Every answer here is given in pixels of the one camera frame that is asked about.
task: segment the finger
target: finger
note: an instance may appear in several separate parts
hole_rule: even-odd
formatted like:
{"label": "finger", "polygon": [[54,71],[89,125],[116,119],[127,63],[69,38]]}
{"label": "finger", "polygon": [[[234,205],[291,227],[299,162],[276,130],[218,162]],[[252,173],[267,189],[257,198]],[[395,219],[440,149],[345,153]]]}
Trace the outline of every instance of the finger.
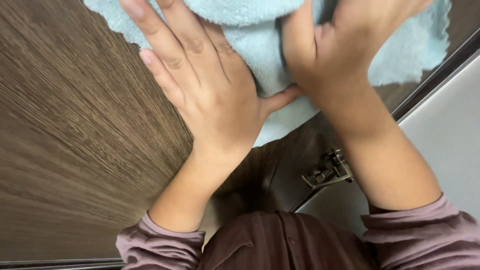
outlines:
{"label": "finger", "polygon": [[119,3],[141,30],[179,87],[184,90],[196,89],[199,85],[198,77],[183,47],[152,6],[145,0],[119,0]]}
{"label": "finger", "polygon": [[156,2],[173,34],[185,49],[199,78],[219,68],[220,62],[212,42],[183,0],[156,0]]}
{"label": "finger", "polygon": [[305,0],[296,11],[283,18],[283,53],[289,66],[315,60],[313,29],[312,0]]}
{"label": "finger", "polygon": [[157,54],[151,49],[143,49],[140,51],[140,58],[162,88],[167,99],[175,107],[181,109],[185,104],[185,96]]}
{"label": "finger", "polygon": [[303,89],[301,89],[300,86],[293,84],[285,88],[283,91],[278,92],[271,97],[263,99],[262,109],[265,114],[265,118],[268,117],[272,112],[285,107],[298,96],[301,96],[303,94]]}
{"label": "finger", "polygon": [[222,28],[219,25],[201,20],[201,23],[207,33],[208,37],[213,43],[215,50],[220,59],[223,71],[229,81],[241,80],[245,74],[250,73],[250,69],[245,61],[237,54],[237,52],[230,46]]}

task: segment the forearm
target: forearm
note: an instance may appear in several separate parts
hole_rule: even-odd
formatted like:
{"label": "forearm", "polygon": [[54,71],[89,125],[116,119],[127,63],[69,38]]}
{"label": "forearm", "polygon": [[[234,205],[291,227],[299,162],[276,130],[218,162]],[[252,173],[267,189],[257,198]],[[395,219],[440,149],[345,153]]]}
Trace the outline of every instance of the forearm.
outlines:
{"label": "forearm", "polygon": [[230,173],[231,169],[221,164],[191,154],[148,211],[150,218],[169,231],[198,230],[208,200]]}
{"label": "forearm", "polygon": [[405,210],[440,197],[440,187],[429,165],[368,83],[332,89],[328,95],[329,102],[321,108],[371,204]]}

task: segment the right hand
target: right hand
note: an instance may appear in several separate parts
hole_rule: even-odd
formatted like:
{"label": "right hand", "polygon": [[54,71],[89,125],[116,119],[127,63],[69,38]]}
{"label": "right hand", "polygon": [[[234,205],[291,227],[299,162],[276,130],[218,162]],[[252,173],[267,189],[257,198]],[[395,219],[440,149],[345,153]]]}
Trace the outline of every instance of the right hand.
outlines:
{"label": "right hand", "polygon": [[368,83],[383,43],[433,0],[339,0],[331,23],[314,26],[312,0],[283,21],[283,53],[292,79],[317,107],[322,92]]}

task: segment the mauve long-sleeve shirt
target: mauve long-sleeve shirt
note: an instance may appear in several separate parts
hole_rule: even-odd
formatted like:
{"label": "mauve long-sleeve shirt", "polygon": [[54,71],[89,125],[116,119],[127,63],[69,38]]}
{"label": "mauve long-sleeve shirt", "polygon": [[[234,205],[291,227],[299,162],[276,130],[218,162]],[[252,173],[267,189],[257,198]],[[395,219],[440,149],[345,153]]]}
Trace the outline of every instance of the mauve long-sleeve shirt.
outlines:
{"label": "mauve long-sleeve shirt", "polygon": [[175,233],[145,214],[117,248],[125,270],[480,270],[480,227],[445,196],[412,210],[362,216],[365,242],[306,214],[254,212],[220,228]]}

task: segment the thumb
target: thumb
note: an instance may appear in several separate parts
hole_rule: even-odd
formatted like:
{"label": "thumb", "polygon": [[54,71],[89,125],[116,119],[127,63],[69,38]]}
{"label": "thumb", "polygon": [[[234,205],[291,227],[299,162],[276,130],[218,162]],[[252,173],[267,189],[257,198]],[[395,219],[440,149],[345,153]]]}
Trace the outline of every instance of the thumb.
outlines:
{"label": "thumb", "polygon": [[315,58],[316,44],[313,35],[312,0],[304,3],[282,21],[283,54],[289,65],[311,61]]}
{"label": "thumb", "polygon": [[298,96],[302,95],[304,95],[303,89],[296,84],[292,84],[283,89],[283,91],[278,92],[271,97],[264,98],[262,100],[262,111],[265,118],[267,118],[272,112],[285,107]]}

